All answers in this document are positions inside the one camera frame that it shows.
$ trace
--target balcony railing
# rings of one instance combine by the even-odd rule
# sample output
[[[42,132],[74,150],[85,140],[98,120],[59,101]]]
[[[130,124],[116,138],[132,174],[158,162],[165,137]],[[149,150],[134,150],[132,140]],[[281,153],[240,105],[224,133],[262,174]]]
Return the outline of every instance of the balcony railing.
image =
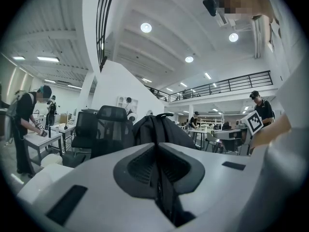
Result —
[[[105,45],[105,32],[108,13],[111,7],[112,0],[98,0],[98,9],[97,9],[97,53],[98,53],[98,63],[100,66],[100,72],[103,69],[103,66],[106,62],[107,57],[104,53]]]
[[[247,88],[258,88],[273,85],[270,71],[254,73],[250,75],[243,75],[226,79],[223,81],[201,85],[198,87],[185,89],[174,94],[167,94],[160,90],[146,86],[158,99],[166,102],[175,102],[180,100],[191,99],[195,97],[202,97],[207,95],[231,92],[236,90],[243,90]]]

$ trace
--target black rectangular slot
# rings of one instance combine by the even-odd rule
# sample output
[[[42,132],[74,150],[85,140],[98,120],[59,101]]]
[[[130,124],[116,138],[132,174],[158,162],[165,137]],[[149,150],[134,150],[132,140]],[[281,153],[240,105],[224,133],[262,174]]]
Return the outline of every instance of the black rectangular slot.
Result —
[[[88,188],[73,186],[46,214],[48,218],[63,226]]]
[[[228,168],[233,168],[233,169],[237,169],[237,170],[241,170],[243,171],[246,167],[246,165],[243,164],[239,164],[239,163],[234,163],[234,162],[230,162],[230,161],[226,161],[224,163],[222,163],[222,166],[228,167]]]

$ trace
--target ceiling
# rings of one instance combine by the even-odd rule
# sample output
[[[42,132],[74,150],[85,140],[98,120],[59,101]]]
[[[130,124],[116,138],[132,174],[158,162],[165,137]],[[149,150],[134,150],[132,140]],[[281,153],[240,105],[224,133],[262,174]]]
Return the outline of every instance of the ceiling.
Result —
[[[132,0],[119,39],[105,45],[108,57],[123,64],[139,79],[151,80],[146,85],[162,91],[176,80],[180,83],[208,71],[219,76],[222,70],[212,70],[214,67],[209,63],[210,58],[219,63],[221,53],[233,52],[228,61],[236,54],[238,58],[252,57],[254,42],[250,21],[237,20],[234,27],[231,24],[234,21],[228,21],[220,27],[219,15],[210,16],[202,1]],[[149,23],[152,31],[142,32],[142,23]],[[232,43],[228,38],[235,32],[239,40]],[[187,56],[192,56],[194,61],[186,63]]]
[[[1,51],[40,79],[83,85],[88,69],[74,20],[74,0],[28,0],[8,28]],[[59,63],[37,56],[57,57]]]
[[[268,101],[272,101],[274,99],[273,96],[263,97]],[[218,115],[217,112],[213,111],[213,108],[217,109],[219,112],[224,114],[242,114],[245,107],[248,106],[247,111],[253,111],[255,107],[255,103],[251,99],[243,99],[243,100],[234,100],[234,101],[221,101],[214,103],[205,103],[194,105],[194,111],[198,111],[200,114],[215,114]],[[188,115],[188,113],[184,111],[189,111],[189,106],[179,106],[179,107],[168,107],[167,111],[173,112],[176,114],[184,114]]]

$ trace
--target round ceiling light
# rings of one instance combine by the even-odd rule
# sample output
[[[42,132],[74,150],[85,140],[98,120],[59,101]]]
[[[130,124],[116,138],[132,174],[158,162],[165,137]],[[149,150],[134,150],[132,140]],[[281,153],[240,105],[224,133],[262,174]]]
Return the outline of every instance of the round ceiling light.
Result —
[[[191,56],[188,56],[188,57],[185,58],[185,61],[186,61],[187,63],[192,63],[193,60],[194,60],[194,58],[191,57]]]
[[[236,42],[238,40],[238,34],[232,33],[229,37],[231,42]]]
[[[144,32],[144,33],[149,33],[152,29],[151,25],[149,23],[143,23],[140,26],[140,29]]]

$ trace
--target white column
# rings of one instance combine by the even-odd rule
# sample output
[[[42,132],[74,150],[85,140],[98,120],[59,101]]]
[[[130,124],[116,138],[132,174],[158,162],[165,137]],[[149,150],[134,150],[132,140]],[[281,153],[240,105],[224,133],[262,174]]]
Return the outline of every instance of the white column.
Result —
[[[89,96],[89,92],[91,89],[91,85],[93,82],[93,78],[95,77],[94,72],[92,71],[88,71],[81,92],[79,94],[79,98],[78,98],[78,107],[76,108],[76,119],[75,119],[75,123],[77,121],[77,116],[78,113],[82,110],[86,108],[87,102],[88,102],[88,96]]]

